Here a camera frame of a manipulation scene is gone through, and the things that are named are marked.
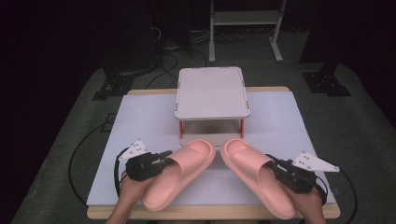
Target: gray floor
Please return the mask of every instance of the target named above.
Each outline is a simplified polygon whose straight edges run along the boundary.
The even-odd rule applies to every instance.
[[[359,78],[343,65],[335,75],[351,93],[348,97],[313,94],[302,72],[317,71],[321,64],[298,64],[307,33],[281,33],[278,44],[284,57],[276,63],[268,44],[269,34],[245,35],[242,41],[216,46],[215,63],[209,66],[239,66],[247,86],[286,86],[293,92],[306,129],[318,155],[346,171],[357,190],[359,207],[353,223],[394,223],[396,189],[396,132],[363,88]],[[207,44],[194,46],[207,57]],[[172,73],[185,67],[205,66],[198,52],[178,51],[178,64]],[[174,58],[165,58],[170,68]],[[146,85],[163,70],[137,77],[133,89]],[[92,101],[100,90],[105,74],[92,74],[60,130],[35,183],[21,205],[13,223],[103,223],[87,218],[87,208],[78,200],[68,182],[68,165],[78,143],[101,125],[109,113],[117,113],[120,97]],[[171,87],[164,75],[150,89]],[[96,131],[80,146],[72,163],[76,190],[86,200],[109,133]],[[341,216],[329,223],[345,223],[353,209],[351,187],[340,174],[328,174],[332,191],[341,208]],[[272,221],[297,223],[298,220]]]

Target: hand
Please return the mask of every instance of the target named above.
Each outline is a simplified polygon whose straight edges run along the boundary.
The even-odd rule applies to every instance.
[[[146,188],[154,180],[154,177],[152,177],[141,182],[135,181],[127,176],[126,172],[122,172],[121,177],[120,197],[106,224],[125,224],[131,211],[136,206],[137,200],[142,197]]]
[[[322,200],[319,191],[315,188],[309,193],[295,193],[292,189],[283,186],[294,201],[297,210],[303,215],[307,224],[326,224],[323,216]]]

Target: white bracket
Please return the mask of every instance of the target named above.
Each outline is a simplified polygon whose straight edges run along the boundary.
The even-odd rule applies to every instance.
[[[340,168],[338,166],[334,166],[304,151],[293,161],[292,164],[293,166],[302,168],[306,171],[323,171],[323,172],[340,171]]]
[[[119,161],[128,160],[146,153],[149,152],[146,149],[145,144],[140,139],[137,139],[137,141],[135,141],[124,153],[122,153],[122,155],[120,155]]]

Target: slipper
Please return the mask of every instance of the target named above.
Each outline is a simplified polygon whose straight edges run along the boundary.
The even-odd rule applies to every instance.
[[[293,200],[274,172],[264,165],[272,161],[269,157],[242,139],[225,142],[221,147],[221,157],[274,216],[289,219],[296,215]]]
[[[148,186],[142,203],[149,211],[161,211],[200,175],[215,159],[216,150],[206,140],[197,139],[169,155],[174,161]]]

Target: white metal frame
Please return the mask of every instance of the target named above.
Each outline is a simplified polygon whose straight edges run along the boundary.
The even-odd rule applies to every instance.
[[[210,5],[210,39],[209,39],[209,62],[213,63],[215,58],[215,26],[216,25],[260,25],[274,24],[273,36],[269,37],[271,48],[274,52],[276,61],[283,62],[282,55],[277,47],[277,38],[282,23],[283,13],[287,0],[282,0],[279,10],[267,11],[215,11],[214,0]]]

